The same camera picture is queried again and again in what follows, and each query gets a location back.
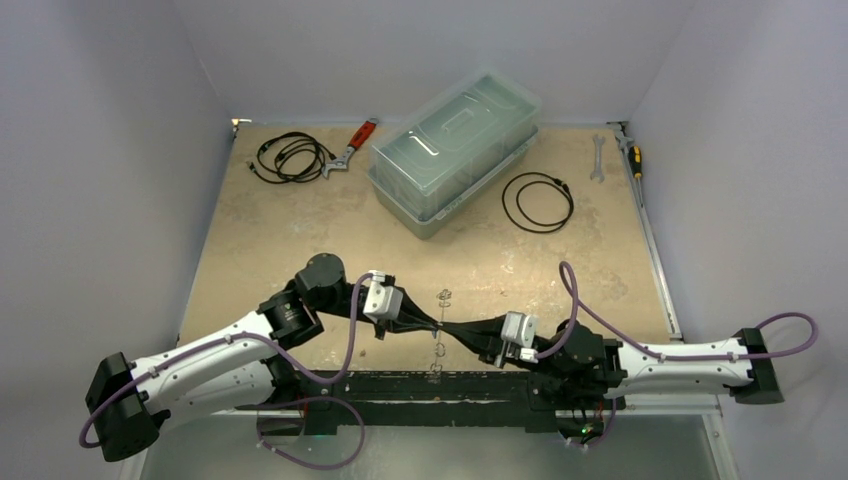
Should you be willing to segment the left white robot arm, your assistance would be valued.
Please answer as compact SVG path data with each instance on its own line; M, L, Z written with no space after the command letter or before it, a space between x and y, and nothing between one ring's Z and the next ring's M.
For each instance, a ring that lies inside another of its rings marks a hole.
M349 321L345 357L332 374L309 369L291 352L323 332L322 313ZM358 322L371 324L377 337L438 329L394 276L370 270L349 282L340 257L317 254L281 291L212 334L136 360L121 352L104 358L85 395L89 416L79 445L117 462L182 421L234 407L287 408L300 380L326 387L347 376Z

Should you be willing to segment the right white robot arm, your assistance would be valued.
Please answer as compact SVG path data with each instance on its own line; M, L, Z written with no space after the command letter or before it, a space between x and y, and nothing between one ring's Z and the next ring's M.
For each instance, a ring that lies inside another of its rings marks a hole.
M762 333L743 328L703 344L630 344L581 324L561 323L556 334L535 333L534 317L515 312L494 319L445 322L441 331L487 364L529 374L538 402L587 408L633 394L726 394L738 404L783 402Z

